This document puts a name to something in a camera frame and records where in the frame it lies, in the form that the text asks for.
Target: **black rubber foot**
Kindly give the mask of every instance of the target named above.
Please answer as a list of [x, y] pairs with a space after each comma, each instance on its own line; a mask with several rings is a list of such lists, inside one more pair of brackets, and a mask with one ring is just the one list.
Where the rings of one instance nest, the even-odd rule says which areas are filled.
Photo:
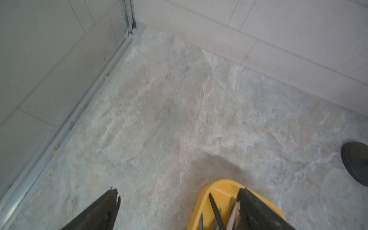
[[350, 175], [368, 186], [368, 146], [360, 142], [345, 143], [341, 147], [341, 159]]

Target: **wall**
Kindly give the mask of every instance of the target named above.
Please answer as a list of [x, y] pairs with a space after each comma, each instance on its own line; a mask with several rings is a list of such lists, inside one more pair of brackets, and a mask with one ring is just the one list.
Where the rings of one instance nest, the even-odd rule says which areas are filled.
[[139, 21], [368, 116], [366, 0], [134, 0]]
[[0, 3], [0, 199], [125, 33], [117, 0]]

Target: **tiled floor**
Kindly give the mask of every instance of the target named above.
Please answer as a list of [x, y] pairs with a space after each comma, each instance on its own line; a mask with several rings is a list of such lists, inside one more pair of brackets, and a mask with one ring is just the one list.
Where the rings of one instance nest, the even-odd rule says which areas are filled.
[[11, 229], [60, 229], [110, 186], [114, 229], [186, 229], [199, 191], [229, 178], [302, 229], [367, 229], [368, 189], [341, 144], [368, 120], [147, 29], [111, 74]]

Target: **dusty floor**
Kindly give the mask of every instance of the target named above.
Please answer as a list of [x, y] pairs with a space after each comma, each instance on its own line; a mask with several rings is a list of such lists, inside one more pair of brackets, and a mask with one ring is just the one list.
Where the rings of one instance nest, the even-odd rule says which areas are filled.
[[368, 120], [147, 29], [11, 229], [58, 230], [110, 186], [114, 229], [186, 229], [199, 191], [229, 178], [298, 230], [368, 229], [368, 188], [339, 156]]

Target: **mop bucket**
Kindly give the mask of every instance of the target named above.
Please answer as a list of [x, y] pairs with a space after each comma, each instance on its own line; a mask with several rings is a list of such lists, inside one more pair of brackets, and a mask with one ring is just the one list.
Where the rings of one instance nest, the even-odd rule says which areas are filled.
[[[210, 193], [216, 202], [218, 210], [221, 211], [221, 217], [226, 224], [230, 217], [231, 202], [233, 199], [236, 199], [239, 189], [241, 188], [245, 188], [245, 186], [232, 180], [219, 180], [205, 187], [199, 194], [187, 230], [199, 230], [201, 215], [203, 218], [204, 230], [211, 230], [214, 226], [216, 218], [208, 197]], [[252, 190], [248, 190], [287, 222], [286, 217], [276, 205]]]

